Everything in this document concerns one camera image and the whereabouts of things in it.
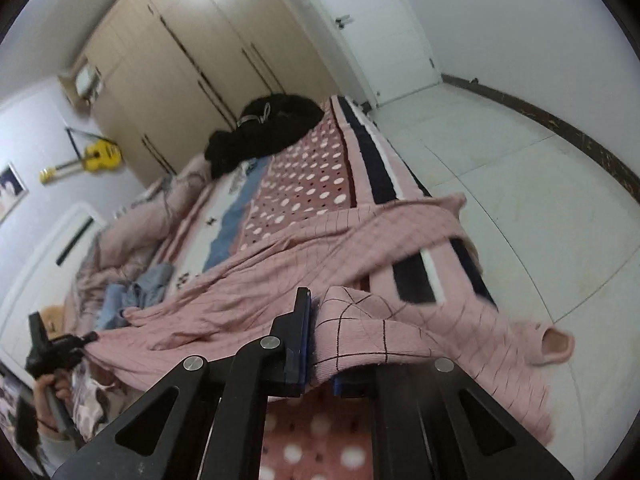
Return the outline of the grey sleeve left forearm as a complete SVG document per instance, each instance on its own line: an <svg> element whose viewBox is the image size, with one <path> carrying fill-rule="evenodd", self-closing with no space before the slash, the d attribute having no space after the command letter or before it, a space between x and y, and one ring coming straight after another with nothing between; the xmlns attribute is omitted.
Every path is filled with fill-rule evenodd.
<svg viewBox="0 0 640 480"><path fill-rule="evenodd" d="M54 474L70 456L78 451L78 448L71 438L59 434L42 422L37 422L37 430L46 471L48 474Z"/></svg>

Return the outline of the person's left hand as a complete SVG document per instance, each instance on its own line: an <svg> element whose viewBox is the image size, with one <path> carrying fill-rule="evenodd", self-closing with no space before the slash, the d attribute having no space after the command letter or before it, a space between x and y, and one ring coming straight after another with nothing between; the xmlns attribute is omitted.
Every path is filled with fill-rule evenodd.
<svg viewBox="0 0 640 480"><path fill-rule="evenodd" d="M66 408L73 404L70 373L66 370L57 370L53 374L42 375L35 381L34 402L38 426L49 434L58 432L58 424L53 413L53 398L60 400Z"/></svg>

